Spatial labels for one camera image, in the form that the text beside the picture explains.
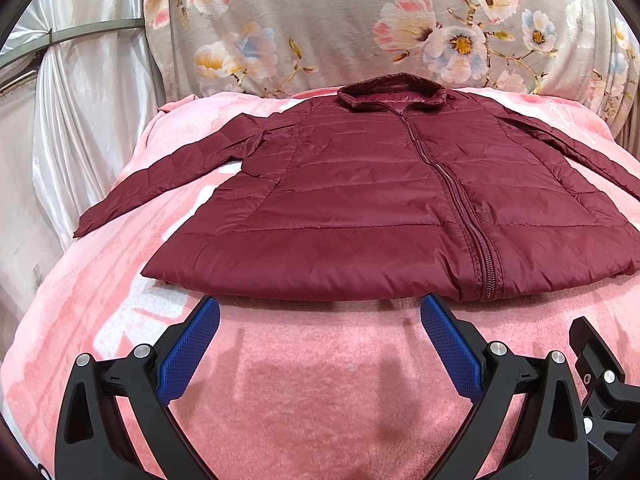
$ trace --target screw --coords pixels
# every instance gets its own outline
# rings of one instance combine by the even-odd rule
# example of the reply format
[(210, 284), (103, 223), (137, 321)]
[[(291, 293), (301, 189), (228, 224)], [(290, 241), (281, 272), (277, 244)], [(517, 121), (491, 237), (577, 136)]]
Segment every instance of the screw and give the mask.
[(499, 341), (491, 343), (491, 346), (489, 346), (489, 350), (491, 350), (491, 352), (496, 355), (505, 355), (507, 353), (507, 347), (504, 345), (504, 343), (500, 343)]
[(80, 354), (76, 359), (76, 364), (78, 366), (87, 366), (89, 364), (89, 354)]
[(561, 365), (565, 361), (564, 354), (562, 352), (559, 352), (558, 350), (554, 350), (553, 352), (551, 352), (551, 358), (559, 365)]
[(151, 353), (151, 346), (149, 345), (139, 345), (133, 351), (133, 355), (135, 355), (138, 359), (142, 359), (148, 356)]
[(616, 375), (611, 370), (606, 370), (602, 376), (604, 377), (604, 381), (607, 384), (611, 384), (613, 381), (616, 380)]

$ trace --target fabric backdrop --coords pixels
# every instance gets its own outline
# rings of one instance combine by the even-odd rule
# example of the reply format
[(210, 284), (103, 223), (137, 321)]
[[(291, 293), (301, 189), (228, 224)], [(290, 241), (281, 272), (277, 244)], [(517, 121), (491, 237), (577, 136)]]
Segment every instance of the fabric backdrop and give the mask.
[[(141, 16), (142, 0), (33, 0), (1, 53), (49, 30)], [(105, 197), (129, 161), (156, 107), (144, 30), (47, 50), (36, 85), (33, 183), (63, 249), (80, 214)]]
[(170, 100), (412, 72), (577, 100), (617, 134), (638, 87), (611, 0), (145, 0), (145, 17)]

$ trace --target pink fleece blanket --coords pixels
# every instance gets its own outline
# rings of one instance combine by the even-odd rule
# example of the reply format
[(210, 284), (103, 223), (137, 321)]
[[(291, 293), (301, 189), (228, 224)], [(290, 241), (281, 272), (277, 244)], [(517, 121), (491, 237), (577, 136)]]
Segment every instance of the pink fleece blanket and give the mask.
[[(606, 125), (586, 108), (556, 98), (479, 92), (545, 120), (640, 176), (640, 163), (612, 142)], [(166, 105), (119, 181), (240, 112), (266, 116), (296, 102), (223, 92)], [(140, 270), (239, 165), (166, 192), (76, 241), (40, 287), (8, 351), (1, 383), (5, 408), (50, 471), (58, 410), (75, 357), (86, 351), (97, 359), (124, 356), (187, 316), (199, 293), (143, 278)], [(640, 222), (638, 202), (574, 166), (632, 222)], [(487, 340), (538, 357), (559, 349), (571, 364), (568, 329), (575, 317), (586, 316), (626, 367), (629, 381), (640, 383), (639, 285), (636, 274), (453, 310)], [(418, 299), (220, 303), (220, 329), (184, 397), (170, 407), (223, 480), (421, 479), (470, 407), (456, 396), (420, 325)], [(121, 406), (143, 464), (161, 475), (131, 423), (128, 404)], [(512, 411), (484, 472), (495, 466), (513, 423)]]

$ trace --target yellow flower center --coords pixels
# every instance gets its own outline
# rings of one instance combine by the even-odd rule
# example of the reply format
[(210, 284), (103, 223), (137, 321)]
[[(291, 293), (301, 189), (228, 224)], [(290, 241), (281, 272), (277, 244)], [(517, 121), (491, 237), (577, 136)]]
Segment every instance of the yellow flower center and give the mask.
[(473, 50), (473, 41), (466, 36), (456, 36), (449, 41), (453, 50), (455, 50), (460, 56), (468, 56)]
[(542, 32), (540, 32), (539, 30), (533, 31), (533, 42), (535, 44), (542, 45), (543, 43), (545, 43), (545, 41), (545, 35), (542, 34)]

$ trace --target floral fabric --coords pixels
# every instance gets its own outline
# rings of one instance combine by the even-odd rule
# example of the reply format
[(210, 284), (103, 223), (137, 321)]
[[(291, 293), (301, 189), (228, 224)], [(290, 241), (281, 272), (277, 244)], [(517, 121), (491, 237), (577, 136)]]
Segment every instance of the floral fabric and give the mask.
[(576, 100), (616, 134), (638, 40), (611, 0), (145, 0), (168, 99), (287, 97), (392, 72)]

